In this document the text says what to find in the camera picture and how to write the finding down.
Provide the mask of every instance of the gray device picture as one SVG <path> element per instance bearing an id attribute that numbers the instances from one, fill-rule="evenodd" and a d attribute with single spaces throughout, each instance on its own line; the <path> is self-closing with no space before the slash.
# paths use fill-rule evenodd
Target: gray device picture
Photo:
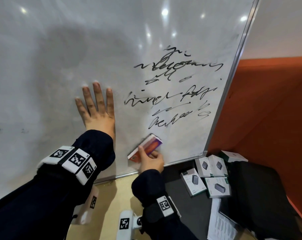
<path id="1" fill-rule="evenodd" d="M 220 185 L 220 184 L 215 184 L 214 188 L 216 190 L 220 191 L 221 193 L 225 193 L 225 188 L 222 185 Z"/>
<path id="2" fill-rule="evenodd" d="M 192 183 L 193 184 L 198 184 L 199 183 L 199 177 L 196 175 L 192 175 Z"/>
<path id="3" fill-rule="evenodd" d="M 217 168 L 220 169 L 220 170 L 222 168 L 222 164 L 219 161 L 217 162 Z"/>
<path id="4" fill-rule="evenodd" d="M 205 170 L 207 170 L 207 169 L 208 169 L 208 164 L 207 164 L 206 162 L 203 162 L 203 163 L 202 163 L 202 167 L 203 167 Z"/>

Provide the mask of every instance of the metal whiteboard edge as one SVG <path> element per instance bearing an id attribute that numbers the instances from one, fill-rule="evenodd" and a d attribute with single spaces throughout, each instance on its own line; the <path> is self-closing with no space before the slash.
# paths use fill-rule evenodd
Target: metal whiteboard edge
<path id="1" fill-rule="evenodd" d="M 219 106 L 217 108 L 217 113 L 216 113 L 216 115 L 214 117 L 213 124 L 212 124 L 211 130 L 210 130 L 210 133 L 209 133 L 209 136 L 208 136 L 208 139 L 207 139 L 207 143 L 205 144 L 205 148 L 204 148 L 204 151 L 203 151 L 204 156 L 206 156 L 206 153 L 208 152 L 210 141 L 212 139 L 215 127 L 217 126 L 217 122 L 218 122 L 220 114 L 222 112 L 222 108 L 223 108 L 226 96 L 227 96 L 227 94 L 229 92 L 229 89 L 230 89 L 230 86 L 231 86 L 234 74 L 236 72 L 237 66 L 239 64 L 241 55 L 242 55 L 243 50 L 244 50 L 246 38 L 249 35 L 249 32 L 251 30 L 251 26 L 253 24 L 253 21 L 255 19 L 256 14 L 257 14 L 257 10 L 258 10 L 259 4 L 260 4 L 260 0 L 254 0 L 253 1 L 252 8 L 251 8 L 250 14 L 248 16 L 248 21 L 247 21 L 247 23 L 245 25 L 245 28 L 244 28 L 244 31 L 243 31 L 243 34 L 242 34 L 242 37 L 241 37 L 241 40 L 240 40 L 240 44 L 239 44 L 238 50 L 237 50 L 237 52 L 235 54 L 235 57 L 234 57 L 234 60 L 233 60 L 233 64 L 232 64 L 232 67 L 231 67 L 231 70 L 230 70 L 230 73 L 229 73 L 229 77 L 228 77 L 228 79 L 226 81 L 226 84 L 225 84 L 225 87 L 224 87 L 224 91 L 223 91 L 223 94 L 222 94 L 222 97 L 221 97 L 221 100 L 220 100 L 220 104 L 219 104 Z"/>
<path id="2" fill-rule="evenodd" d="M 182 163 L 182 162 L 186 162 L 186 161 L 191 161 L 191 160 L 199 158 L 199 157 L 204 157 L 204 155 L 202 154 L 202 155 L 199 155 L 199 156 L 193 156 L 193 157 L 189 157 L 189 158 L 182 159 L 182 160 L 179 160 L 179 161 L 174 161 L 174 162 L 165 164 L 165 167 L 170 166 L 170 165 L 174 165 L 174 164 L 178 164 L 178 163 Z M 109 176 L 109 177 L 98 178 L 94 181 L 94 184 L 102 184 L 102 183 L 105 183 L 107 181 L 112 181 L 112 180 L 115 180 L 115 179 L 123 178 L 123 177 L 130 176 L 130 175 L 137 174 L 137 173 L 139 173 L 139 171 L 135 170 L 135 171 L 127 172 L 127 173 L 122 173 L 122 174 L 119 174 L 119 175 L 113 175 L 113 176 Z"/>
<path id="3" fill-rule="evenodd" d="M 236 51 L 236 54 L 235 54 L 235 57 L 234 57 L 234 60 L 233 60 L 233 64 L 231 66 L 231 70 L 230 70 L 228 79 L 226 81 L 226 84 L 225 84 L 225 87 L 224 87 L 224 91 L 223 91 L 223 94 L 222 94 L 219 106 L 217 108 L 217 113 L 216 113 L 216 115 L 214 117 L 213 124 L 212 124 L 212 127 L 211 127 L 211 130 L 210 130 L 210 133 L 209 133 L 209 136 L 208 136 L 207 142 L 205 144 L 204 151 L 203 151 L 202 155 L 198 155 L 198 156 L 194 156 L 194 157 L 189 157 L 189 158 L 182 159 L 182 160 L 179 160 L 179 161 L 174 161 L 174 162 L 166 164 L 165 167 L 169 166 L 169 165 L 174 165 L 174 164 L 190 161 L 190 160 L 193 160 L 193 159 L 196 159 L 196 158 L 199 158 L 199 157 L 205 157 L 207 155 L 209 143 L 210 143 L 210 141 L 212 139 L 212 136 L 213 136 L 213 133 L 214 133 L 214 129 L 215 129 L 216 125 L 217 125 L 217 121 L 219 120 L 219 117 L 220 117 L 220 114 L 221 114 L 221 111 L 222 111 L 222 108 L 223 108 L 226 96 L 227 96 L 227 94 L 229 92 L 229 88 L 231 86 L 231 83 L 232 83 L 232 80 L 233 80 L 236 68 L 237 68 L 237 66 L 239 64 L 241 55 L 242 55 L 243 50 L 244 50 L 244 45 L 245 45 L 245 42 L 246 42 L 246 38 L 249 35 L 249 32 L 251 30 L 251 26 L 253 24 L 253 21 L 255 19 L 256 14 L 257 14 L 257 10 L 258 10 L 259 4 L 260 4 L 260 0 L 254 0 L 253 3 L 252 3 L 252 8 L 251 8 L 250 14 L 248 16 L 248 21 L 247 21 L 247 23 L 245 25 L 245 28 L 244 28 L 244 31 L 243 31 L 243 34 L 242 34 L 242 37 L 241 37 L 241 40 L 240 40 L 240 43 L 239 43 L 239 47 L 238 47 L 238 49 Z M 94 181 L 94 184 L 105 183 L 106 181 L 111 181 L 111 180 L 123 178 L 123 177 L 130 176 L 130 175 L 137 174 L 137 173 L 139 173 L 139 172 L 137 170 L 135 170 L 135 171 L 127 172 L 127 173 L 122 173 L 122 174 L 119 174 L 119 175 L 113 175 L 113 176 L 109 176 L 109 177 L 99 178 L 99 179 L 96 179 Z"/>

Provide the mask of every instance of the orange wall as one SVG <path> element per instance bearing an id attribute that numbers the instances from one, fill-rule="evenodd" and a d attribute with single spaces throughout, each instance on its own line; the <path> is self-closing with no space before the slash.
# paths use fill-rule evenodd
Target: orange wall
<path id="1" fill-rule="evenodd" d="M 302 214 L 302 57 L 241 60 L 209 145 L 273 167 Z"/>

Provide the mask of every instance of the forearm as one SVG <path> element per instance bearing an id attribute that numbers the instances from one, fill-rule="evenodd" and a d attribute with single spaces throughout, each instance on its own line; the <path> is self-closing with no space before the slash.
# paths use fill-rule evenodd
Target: forearm
<path id="1" fill-rule="evenodd" d="M 141 173 L 132 183 L 132 192 L 140 200 L 143 207 L 147 207 L 156 202 L 157 198 L 167 195 L 161 174 L 155 169 L 149 169 Z M 164 221 L 161 225 L 151 224 L 145 232 L 152 239 L 157 240 L 197 239 L 177 217 Z"/>
<path id="2" fill-rule="evenodd" d="M 73 146 L 90 154 L 98 166 L 89 181 L 81 185 L 60 165 L 44 164 L 34 179 L 0 200 L 0 239 L 63 239 L 74 207 L 85 202 L 98 173 L 115 159 L 112 138 L 97 130 L 85 132 Z"/>

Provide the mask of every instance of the white box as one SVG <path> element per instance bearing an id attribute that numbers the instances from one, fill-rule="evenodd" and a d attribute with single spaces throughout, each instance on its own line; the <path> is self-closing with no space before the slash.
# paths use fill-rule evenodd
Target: white box
<path id="1" fill-rule="evenodd" d="M 231 187 L 227 177 L 206 177 L 209 198 L 222 198 L 231 195 Z"/>
<path id="2" fill-rule="evenodd" d="M 191 197 L 207 189 L 195 168 L 181 173 L 180 176 Z"/>
<path id="3" fill-rule="evenodd" d="M 211 171 L 214 177 L 228 176 L 228 171 L 225 167 L 224 160 L 218 156 L 209 156 Z"/>
<path id="4" fill-rule="evenodd" d="M 209 158 L 207 157 L 197 158 L 195 160 L 195 164 L 200 177 L 202 178 L 213 177 Z"/>
<path id="5" fill-rule="evenodd" d="M 219 157 L 223 158 L 226 162 L 229 162 L 229 163 L 236 162 L 236 161 L 245 161 L 245 162 L 248 161 L 243 156 L 241 156 L 239 153 L 235 153 L 235 152 L 221 151 L 219 153 Z"/>

